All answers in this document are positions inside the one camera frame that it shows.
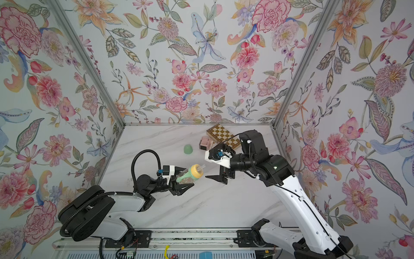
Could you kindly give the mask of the clear printed baby bottle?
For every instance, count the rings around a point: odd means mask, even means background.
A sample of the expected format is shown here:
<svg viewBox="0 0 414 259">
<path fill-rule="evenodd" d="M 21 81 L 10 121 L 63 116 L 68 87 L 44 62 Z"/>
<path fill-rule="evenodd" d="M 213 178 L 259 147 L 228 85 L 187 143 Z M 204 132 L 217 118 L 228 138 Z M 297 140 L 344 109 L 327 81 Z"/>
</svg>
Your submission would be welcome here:
<svg viewBox="0 0 414 259">
<path fill-rule="evenodd" d="M 192 174 L 188 172 L 177 178 L 177 183 L 179 183 L 180 185 L 191 184 L 191 183 L 194 183 L 194 181 L 195 180 L 193 179 Z"/>
</svg>

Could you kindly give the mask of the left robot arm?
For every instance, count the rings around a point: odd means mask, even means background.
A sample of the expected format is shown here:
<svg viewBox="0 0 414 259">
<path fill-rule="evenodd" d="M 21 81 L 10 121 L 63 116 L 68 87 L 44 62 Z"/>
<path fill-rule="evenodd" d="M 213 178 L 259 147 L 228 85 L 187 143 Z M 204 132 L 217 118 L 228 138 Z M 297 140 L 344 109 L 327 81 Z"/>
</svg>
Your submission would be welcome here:
<svg viewBox="0 0 414 259">
<path fill-rule="evenodd" d="M 132 244 L 138 237 L 126 214 L 147 211 L 155 202 L 154 193 L 170 192 L 180 196 L 192 188 L 193 183 L 176 181 L 183 170 L 164 166 L 155 179 L 146 174 L 133 178 L 132 192 L 106 192 L 99 185 L 92 186 L 60 211 L 60 236 L 70 237 L 75 242 L 98 237 Z"/>
</svg>

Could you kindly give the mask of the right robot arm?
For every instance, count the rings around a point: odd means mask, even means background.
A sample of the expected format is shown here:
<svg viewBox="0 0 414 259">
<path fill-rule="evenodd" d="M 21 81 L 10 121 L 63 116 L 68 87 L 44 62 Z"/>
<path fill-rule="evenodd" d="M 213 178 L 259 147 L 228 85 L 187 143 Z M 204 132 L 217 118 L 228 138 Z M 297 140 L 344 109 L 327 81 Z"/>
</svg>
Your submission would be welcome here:
<svg viewBox="0 0 414 259">
<path fill-rule="evenodd" d="M 287 160 L 281 155 L 269 154 L 262 134 L 256 130 L 240 133 L 239 139 L 240 154 L 224 142 L 206 151 L 205 160 L 220 166 L 219 175 L 209 178 L 227 184 L 227 180 L 240 171 L 263 182 L 283 202 L 300 229 L 296 233 L 261 219 L 251 227 L 247 243 L 257 247 L 274 245 L 297 259 L 347 256 L 354 246 L 352 241 L 339 235 L 320 215 Z"/>
</svg>

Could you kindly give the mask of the yellow bottle collar with nipple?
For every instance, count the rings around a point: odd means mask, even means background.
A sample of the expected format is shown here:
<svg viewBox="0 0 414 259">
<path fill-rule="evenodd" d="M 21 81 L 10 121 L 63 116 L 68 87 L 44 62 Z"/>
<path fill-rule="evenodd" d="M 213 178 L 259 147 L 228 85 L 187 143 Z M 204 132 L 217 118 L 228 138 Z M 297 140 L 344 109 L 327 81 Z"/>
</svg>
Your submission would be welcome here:
<svg viewBox="0 0 414 259">
<path fill-rule="evenodd" d="M 190 168 L 190 173 L 191 173 L 191 177 L 196 181 L 198 179 L 200 179 L 203 175 L 204 175 L 204 168 L 205 165 L 193 165 Z"/>
</svg>

